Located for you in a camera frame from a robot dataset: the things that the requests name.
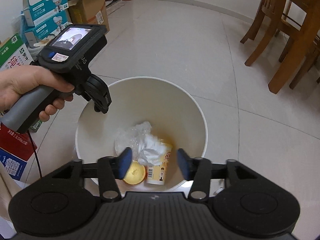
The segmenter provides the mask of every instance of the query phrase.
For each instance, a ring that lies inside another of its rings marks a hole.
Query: cardboard
[[[45,20],[43,23],[36,27],[27,29],[24,34],[28,40],[31,48],[34,48],[34,44],[44,38],[52,35],[56,37],[65,27],[69,25],[68,17],[65,11],[62,11],[55,16]]]
[[[70,0],[69,14],[73,24],[103,24],[109,31],[105,0]]]
[[[29,27],[37,26],[68,8],[67,0],[22,0],[23,13]]]
[[[32,57],[19,34],[5,40],[0,46],[0,71],[20,65],[29,65]]]
[[[27,133],[19,134],[0,124],[0,162],[13,179],[21,179],[27,161],[33,153]]]

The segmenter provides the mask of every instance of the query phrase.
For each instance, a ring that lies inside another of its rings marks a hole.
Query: trash bin
[[[128,185],[117,181],[126,191],[172,191],[184,183],[177,164],[176,150],[183,148],[191,157],[203,157],[208,140],[207,124],[196,101],[177,85],[153,77],[133,77],[109,86],[112,103],[107,114],[96,113],[90,101],[78,121],[76,151],[84,163],[94,163],[104,156],[116,156],[118,129],[149,121],[151,133],[172,142],[164,185]]]

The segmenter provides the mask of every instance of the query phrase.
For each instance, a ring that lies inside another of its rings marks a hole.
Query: green box
[[[32,57],[18,33],[1,44],[0,71],[19,65],[29,65],[31,61]]]

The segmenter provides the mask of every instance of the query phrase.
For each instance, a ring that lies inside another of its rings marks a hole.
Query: face mask box
[[[67,0],[22,0],[22,3],[29,27],[38,26],[68,8]]]
[[[36,42],[43,40],[46,37],[56,37],[70,23],[65,11],[62,11],[55,16],[45,20],[36,27],[27,29],[24,34],[28,40],[30,47],[34,47]]]

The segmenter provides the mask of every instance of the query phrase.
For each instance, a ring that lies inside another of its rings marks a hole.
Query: hand
[[[61,92],[71,92],[75,87],[61,76],[40,66],[22,65],[0,72],[0,111],[10,109],[21,95],[39,85],[53,87]],[[39,114],[43,122],[49,120],[58,109],[64,107],[65,101],[72,101],[73,95],[67,98],[57,98]]]

